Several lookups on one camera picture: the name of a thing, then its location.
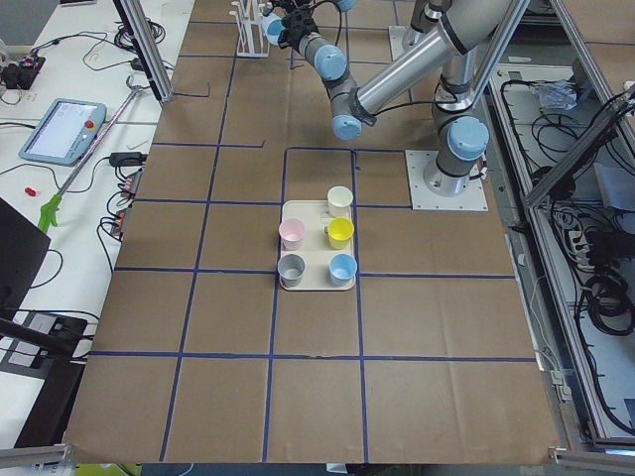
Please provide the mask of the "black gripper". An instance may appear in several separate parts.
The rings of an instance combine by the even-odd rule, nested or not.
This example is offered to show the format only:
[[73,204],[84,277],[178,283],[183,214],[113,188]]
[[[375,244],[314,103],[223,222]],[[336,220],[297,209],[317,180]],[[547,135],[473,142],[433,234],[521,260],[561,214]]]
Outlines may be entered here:
[[298,49],[303,37],[316,31],[313,13],[308,8],[299,8],[282,19],[283,31],[280,34],[280,48]]

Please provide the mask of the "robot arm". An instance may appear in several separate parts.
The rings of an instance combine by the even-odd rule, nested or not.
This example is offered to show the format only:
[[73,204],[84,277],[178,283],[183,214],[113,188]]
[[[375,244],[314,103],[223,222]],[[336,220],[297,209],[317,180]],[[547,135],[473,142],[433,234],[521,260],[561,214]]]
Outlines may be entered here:
[[347,12],[351,10],[356,3],[356,0],[271,0],[266,2],[266,4],[272,8],[282,8],[287,13],[291,13],[299,8],[314,10],[322,4],[332,4],[339,12]]
[[343,52],[319,32],[316,1],[272,1],[285,16],[268,35],[280,48],[300,54],[321,77],[330,102],[331,127],[343,141],[360,136],[397,96],[435,70],[442,74],[433,108],[440,139],[436,159],[423,173],[426,186],[441,196],[457,196],[489,142],[487,128],[468,114],[476,98],[473,50],[500,23],[506,1],[419,1],[404,52],[363,85],[349,71]]

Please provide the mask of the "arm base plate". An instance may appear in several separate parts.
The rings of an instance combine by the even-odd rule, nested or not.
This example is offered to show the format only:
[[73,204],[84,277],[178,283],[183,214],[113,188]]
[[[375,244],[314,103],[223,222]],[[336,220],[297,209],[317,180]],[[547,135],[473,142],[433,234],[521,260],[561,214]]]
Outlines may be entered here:
[[407,41],[409,37],[410,28],[408,26],[389,26],[388,38],[391,53],[391,60],[396,60],[405,51],[412,47]]
[[412,209],[487,212],[483,180],[477,166],[473,166],[464,178],[446,176],[438,168],[437,154],[437,151],[405,151]]

